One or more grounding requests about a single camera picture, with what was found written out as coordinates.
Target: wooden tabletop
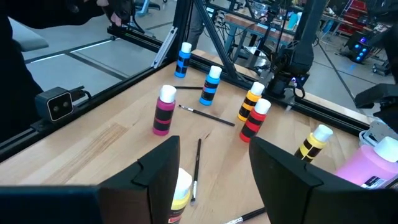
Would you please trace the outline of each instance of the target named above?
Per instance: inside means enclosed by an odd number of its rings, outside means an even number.
[[[341,18],[341,17],[338,17],[338,16],[336,16],[336,15],[332,16],[332,15],[323,13],[322,18],[324,18],[324,19],[331,19],[331,20],[333,20],[333,21],[340,22],[340,23],[346,24],[346,25],[353,25],[352,22],[347,21],[347,20],[345,20],[345,19],[343,19],[343,18]]]
[[[263,206],[252,176],[248,144],[238,134],[237,113],[246,91],[221,82],[212,106],[199,103],[201,91],[178,90],[177,103],[236,123],[227,126],[179,108],[171,132],[152,133],[162,85],[201,86],[205,74],[188,69],[175,78],[175,63],[103,103],[69,125],[0,164],[1,185],[97,184],[131,165],[171,135],[181,139],[180,166],[193,174],[202,138],[197,204],[187,206],[181,224],[224,223]],[[319,122],[273,105],[258,136],[294,153]],[[329,172],[358,148],[358,138],[339,129],[314,164]],[[269,223],[267,215],[247,224]]]
[[[247,15],[248,14],[247,11],[248,10],[245,8],[245,9],[240,9],[238,12],[243,14],[243,15]],[[235,16],[235,15],[232,15],[232,14],[226,14],[224,19],[225,19],[226,22],[237,24],[237,25],[239,25],[241,27],[247,27],[247,29],[249,29],[249,30],[253,30],[253,31],[256,31],[256,32],[259,32],[259,33],[262,33],[262,34],[265,34],[267,32],[267,29],[264,26],[259,26],[256,22],[249,21],[249,20],[247,20],[245,18],[242,18],[242,17],[239,17],[239,16]],[[269,32],[269,36],[273,37],[273,38],[276,38],[276,39],[279,38],[279,34],[280,34],[280,31],[278,31],[278,30]],[[282,34],[282,37],[281,37],[280,41],[289,43],[293,39],[294,39],[294,35],[287,34],[287,33],[284,32]]]

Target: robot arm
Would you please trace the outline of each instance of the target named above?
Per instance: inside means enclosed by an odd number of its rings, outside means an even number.
[[[379,22],[392,24],[377,41],[382,43],[391,65],[391,73],[398,82],[398,0],[367,0],[370,17]],[[380,111],[374,115],[381,118],[391,129],[398,133],[398,85],[378,84],[359,93],[355,97],[357,108],[372,108],[374,103],[380,103]]]

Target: pink liquid container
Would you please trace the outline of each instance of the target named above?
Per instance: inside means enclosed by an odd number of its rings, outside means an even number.
[[[385,137],[375,147],[363,145],[335,173],[367,189],[376,189],[398,174],[398,141]]]
[[[156,135],[165,136],[170,131],[176,92],[175,87],[170,85],[164,85],[160,90],[160,96],[156,103],[154,126],[152,128]]]

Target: black stripe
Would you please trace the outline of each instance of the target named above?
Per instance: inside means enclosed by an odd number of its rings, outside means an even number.
[[[308,158],[307,156],[302,159],[305,162],[312,162],[313,159]]]
[[[107,68],[104,68],[104,67],[102,67],[101,65],[98,65],[98,64],[96,64],[96,63],[94,63],[94,62],[91,62],[91,61],[89,61],[89,60],[87,60],[87,59],[85,59],[85,58],[82,58],[82,57],[80,57],[80,56],[77,56],[77,55],[75,55],[75,54],[73,54],[73,53],[65,53],[65,55],[67,55],[67,56],[69,56],[69,57],[71,57],[71,58],[73,58],[73,59],[76,59],[76,60],[78,60],[79,62],[85,63],[85,64],[88,65],[88,66],[91,66],[91,67],[93,67],[93,68],[96,68],[96,69],[98,69],[98,70],[100,70],[100,71],[102,71],[102,72],[104,72],[104,73],[107,73],[108,75],[111,75],[111,76],[113,76],[113,77],[115,77],[115,78],[118,78],[118,79],[120,79],[120,80],[126,80],[126,79],[127,79],[126,77],[124,77],[124,76],[122,76],[122,75],[120,75],[120,74],[118,74],[118,73],[116,73],[116,72],[114,72],[114,71],[111,71],[111,70],[109,70],[109,69],[107,69]]]
[[[178,72],[178,73],[181,73],[181,74],[186,74],[187,73],[187,67],[183,67],[183,68],[181,68],[181,67],[179,67],[179,65],[177,65],[177,67],[175,68],[175,71],[176,72]]]
[[[206,88],[217,88],[218,84],[213,84],[213,83],[210,83],[208,81],[205,81],[205,87]]]
[[[158,121],[156,121],[156,119],[154,120],[154,128],[159,131],[169,130],[171,124],[172,124],[171,122],[168,124],[160,124]]]
[[[57,56],[57,55],[63,55],[63,54],[66,54],[66,53],[70,53],[72,51],[83,49],[85,47],[93,46],[93,45],[100,44],[100,43],[103,43],[103,42],[107,42],[107,41],[110,41],[110,40],[111,40],[110,38],[107,38],[107,39],[99,40],[99,41],[92,42],[92,43],[89,43],[89,44],[81,45],[81,46],[78,46],[78,47],[72,47],[70,49],[60,50],[58,52],[54,52],[54,53],[51,53],[51,54],[46,54],[46,55],[43,55],[43,56],[34,57],[34,58],[31,58],[31,59],[25,60],[25,64],[32,63],[32,62],[35,62],[37,60],[42,60],[42,59],[49,58],[49,57],[54,57],[54,56]]]
[[[184,64],[183,64],[184,66],[188,66],[189,65],[189,58],[186,58],[185,60],[184,60]]]
[[[213,100],[214,99],[214,93],[207,93],[207,92],[205,92],[205,91],[202,91],[202,93],[201,93],[201,97],[204,99],[204,100],[209,100],[209,101],[211,101],[211,100]]]
[[[310,149],[310,151],[308,152],[307,156],[315,157],[315,156],[317,156],[319,154],[319,152],[321,152],[321,150],[322,149],[318,149],[318,148],[312,147]]]
[[[303,157],[304,157],[304,155],[301,153],[300,148],[294,153],[294,156],[299,159],[303,159]]]
[[[156,107],[155,118],[160,121],[168,121],[172,119],[174,110],[166,111]]]
[[[249,115],[248,121],[250,121],[252,124],[255,124],[255,125],[262,125],[262,122],[264,122],[264,121],[259,121],[255,118],[253,118],[251,115]]]
[[[246,125],[243,126],[242,128],[242,134],[248,138],[251,138],[253,136],[255,136],[257,134],[257,132],[251,130],[249,127],[247,127]]]
[[[312,145],[310,144],[310,142],[308,141],[308,139],[304,140],[303,145],[310,150],[312,148]]]
[[[248,109],[244,108],[243,106],[241,106],[241,109],[239,110],[239,114],[244,118],[248,118],[250,111]]]
[[[182,65],[183,65],[184,67],[187,67],[187,66],[189,65],[189,58],[183,58],[183,57],[181,57],[181,56],[178,56],[178,60],[179,60],[180,62],[182,62]]]
[[[249,98],[247,98],[247,97],[244,99],[243,103],[245,103],[245,104],[247,104],[249,106],[255,106],[256,105],[256,102],[253,102],[253,101],[249,100]]]

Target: paint bottle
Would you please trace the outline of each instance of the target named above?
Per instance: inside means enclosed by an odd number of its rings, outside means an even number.
[[[377,189],[398,174],[398,141],[385,137],[376,146],[363,145],[335,173],[366,189]]]
[[[178,170],[177,184],[172,203],[172,211],[169,217],[169,223],[178,224],[182,218],[185,206],[190,201],[192,176],[187,171],[180,168]]]
[[[296,13],[293,13],[293,14],[290,16],[290,19],[289,19],[289,23],[288,23],[288,25],[287,25],[287,28],[288,28],[288,29],[293,29],[298,20],[299,20],[299,16],[298,16]]]
[[[184,42],[181,45],[180,53],[178,54],[177,68],[175,68],[174,75],[179,78],[185,78],[191,57],[192,44]]]
[[[244,99],[241,109],[238,113],[238,118],[241,121],[246,121],[250,111],[254,108],[257,101],[261,98],[261,94],[264,91],[265,86],[259,82],[254,82],[251,89],[246,94],[246,98]]]
[[[220,76],[223,70],[218,66],[211,66],[209,74],[206,76],[205,85],[203,87],[199,102],[203,105],[209,106],[213,102],[216,94],[218,84],[220,83]]]
[[[259,99],[256,103],[239,134],[244,142],[249,142],[259,132],[262,123],[267,118],[270,107],[271,103],[266,99]]]
[[[154,127],[152,128],[156,135],[165,136],[169,133],[175,108],[176,92],[177,89],[170,85],[164,85],[160,90],[156,104]]]
[[[313,158],[326,146],[327,140],[332,135],[333,131],[330,128],[320,124],[316,130],[306,138],[294,156],[306,162],[312,162]]]

